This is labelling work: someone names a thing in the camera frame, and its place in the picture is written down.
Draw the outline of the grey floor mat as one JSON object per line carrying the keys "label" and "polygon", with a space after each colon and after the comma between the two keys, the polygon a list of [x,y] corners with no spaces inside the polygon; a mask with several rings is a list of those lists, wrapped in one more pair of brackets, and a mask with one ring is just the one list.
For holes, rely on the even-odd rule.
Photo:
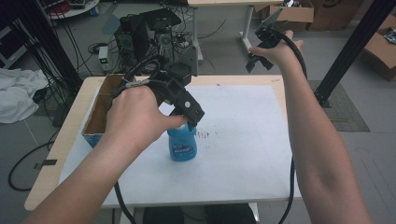
{"label": "grey floor mat", "polygon": [[370,131],[341,84],[335,87],[322,108],[338,132]]}

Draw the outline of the person's left hand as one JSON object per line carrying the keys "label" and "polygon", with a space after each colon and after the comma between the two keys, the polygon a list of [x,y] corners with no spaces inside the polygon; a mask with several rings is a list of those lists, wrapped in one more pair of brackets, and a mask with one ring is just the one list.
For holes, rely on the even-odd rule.
{"label": "person's left hand", "polygon": [[121,149],[141,153],[164,131],[186,122],[184,116],[165,116],[149,87],[135,87],[123,91],[112,101],[104,138],[108,137]]}

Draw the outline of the brown cardboard box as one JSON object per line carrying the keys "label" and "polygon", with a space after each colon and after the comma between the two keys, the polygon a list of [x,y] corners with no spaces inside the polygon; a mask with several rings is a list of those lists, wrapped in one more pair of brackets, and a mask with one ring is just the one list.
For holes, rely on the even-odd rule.
{"label": "brown cardboard box", "polygon": [[287,7],[284,3],[259,4],[254,6],[263,19],[282,9],[276,19],[276,26],[283,30],[303,32],[314,21],[314,6],[310,0],[294,0],[296,6]]}
{"label": "brown cardboard box", "polygon": [[361,58],[389,82],[396,82],[396,44],[389,42],[384,34],[394,28],[396,17],[389,14],[361,53]]}

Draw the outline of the blue bottle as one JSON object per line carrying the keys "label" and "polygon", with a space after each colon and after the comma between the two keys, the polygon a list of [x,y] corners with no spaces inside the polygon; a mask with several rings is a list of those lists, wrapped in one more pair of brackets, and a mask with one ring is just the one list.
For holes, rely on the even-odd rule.
{"label": "blue bottle", "polygon": [[188,161],[197,154],[195,140],[196,129],[189,129],[187,124],[167,131],[168,146],[173,161]]}

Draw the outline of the white power supply box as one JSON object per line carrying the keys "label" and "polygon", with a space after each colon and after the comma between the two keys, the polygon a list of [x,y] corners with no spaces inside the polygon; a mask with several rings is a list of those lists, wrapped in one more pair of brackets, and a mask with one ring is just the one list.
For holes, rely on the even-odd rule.
{"label": "white power supply box", "polygon": [[103,71],[110,70],[109,60],[108,60],[108,46],[102,46],[99,48],[98,60],[99,63],[101,64]]}

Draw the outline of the black metal stand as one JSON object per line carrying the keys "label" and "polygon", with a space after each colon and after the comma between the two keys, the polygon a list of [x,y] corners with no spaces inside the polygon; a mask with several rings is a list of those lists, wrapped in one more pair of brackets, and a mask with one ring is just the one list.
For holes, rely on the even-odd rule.
{"label": "black metal stand", "polygon": [[332,95],[332,91],[395,7],[396,0],[374,0],[369,6],[326,76],[314,91],[320,106],[328,106],[328,100]]}

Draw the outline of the person's right hand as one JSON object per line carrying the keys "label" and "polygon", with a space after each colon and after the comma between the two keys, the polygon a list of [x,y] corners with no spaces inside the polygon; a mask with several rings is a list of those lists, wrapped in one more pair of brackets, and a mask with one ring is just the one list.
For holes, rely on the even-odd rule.
{"label": "person's right hand", "polygon": [[287,67],[301,68],[297,56],[284,40],[281,40],[274,48],[263,49],[251,47],[249,52],[266,58],[270,63],[277,65],[280,69]]}

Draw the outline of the white cloth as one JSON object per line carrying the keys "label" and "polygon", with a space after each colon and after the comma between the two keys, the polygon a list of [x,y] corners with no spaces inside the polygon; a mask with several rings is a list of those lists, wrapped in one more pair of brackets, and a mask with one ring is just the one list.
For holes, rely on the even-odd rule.
{"label": "white cloth", "polygon": [[33,97],[48,84],[41,70],[0,68],[0,123],[14,123],[33,115],[38,109]]}

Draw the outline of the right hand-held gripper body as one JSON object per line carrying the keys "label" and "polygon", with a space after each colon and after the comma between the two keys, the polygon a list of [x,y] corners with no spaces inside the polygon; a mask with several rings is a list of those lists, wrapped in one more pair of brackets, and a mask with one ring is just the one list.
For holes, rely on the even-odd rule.
{"label": "right hand-held gripper body", "polygon": [[282,8],[280,7],[273,14],[271,14],[264,21],[262,21],[262,23],[255,29],[254,34],[261,41],[261,43],[259,44],[260,48],[274,48],[281,40],[281,37],[277,33],[277,29],[274,26],[281,12]]}

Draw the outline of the black computer tower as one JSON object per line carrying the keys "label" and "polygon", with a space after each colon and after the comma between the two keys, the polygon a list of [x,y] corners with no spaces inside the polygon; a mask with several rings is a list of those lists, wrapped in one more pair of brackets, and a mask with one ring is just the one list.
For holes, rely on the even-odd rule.
{"label": "black computer tower", "polygon": [[124,66],[134,66],[155,48],[173,61],[174,42],[172,27],[181,24],[181,19],[169,8],[155,9],[120,18],[120,26],[114,33]]}

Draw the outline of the black metal frame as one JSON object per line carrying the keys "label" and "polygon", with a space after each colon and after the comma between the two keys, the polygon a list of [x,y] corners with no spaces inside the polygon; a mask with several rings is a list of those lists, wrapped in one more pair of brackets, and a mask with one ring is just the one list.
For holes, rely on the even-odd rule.
{"label": "black metal frame", "polygon": [[38,49],[35,49],[34,41],[37,41],[59,73],[57,84],[69,95],[78,93],[82,79],[36,0],[0,0],[0,24],[7,25],[14,39],[35,56]]}

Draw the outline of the white desk leg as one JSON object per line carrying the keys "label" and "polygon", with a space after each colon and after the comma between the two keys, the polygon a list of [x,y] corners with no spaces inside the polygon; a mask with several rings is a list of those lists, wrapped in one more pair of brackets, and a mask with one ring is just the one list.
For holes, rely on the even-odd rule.
{"label": "white desk leg", "polygon": [[249,49],[251,47],[251,44],[250,44],[250,42],[248,40],[248,33],[249,33],[250,24],[251,24],[253,10],[254,10],[254,6],[253,5],[247,6],[244,28],[239,33],[240,39],[241,39],[241,41],[242,41],[242,43],[243,43],[243,45],[245,46],[246,49]]}

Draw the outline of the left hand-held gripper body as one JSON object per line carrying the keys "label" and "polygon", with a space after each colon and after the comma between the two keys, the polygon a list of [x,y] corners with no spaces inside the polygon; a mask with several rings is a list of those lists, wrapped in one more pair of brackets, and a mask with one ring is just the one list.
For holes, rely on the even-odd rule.
{"label": "left hand-held gripper body", "polygon": [[[124,75],[115,89],[115,96],[118,97],[126,89],[146,85],[154,92],[158,105],[167,103],[174,107],[171,116],[182,115],[188,122],[199,122],[205,112],[186,90],[192,78],[197,76],[197,57],[195,46],[189,46],[175,62],[160,53],[151,54]],[[151,75],[140,81],[134,80],[152,61],[159,65]]]}

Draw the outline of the white paper sheet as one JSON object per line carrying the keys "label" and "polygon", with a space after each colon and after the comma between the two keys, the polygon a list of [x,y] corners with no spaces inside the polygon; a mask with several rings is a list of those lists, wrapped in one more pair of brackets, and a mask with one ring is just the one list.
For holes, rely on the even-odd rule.
{"label": "white paper sheet", "polygon": [[269,85],[190,86],[205,114],[195,135],[197,154],[172,161],[168,136],[152,143],[119,179],[129,206],[241,203],[300,198],[290,182],[290,142],[284,112]]}

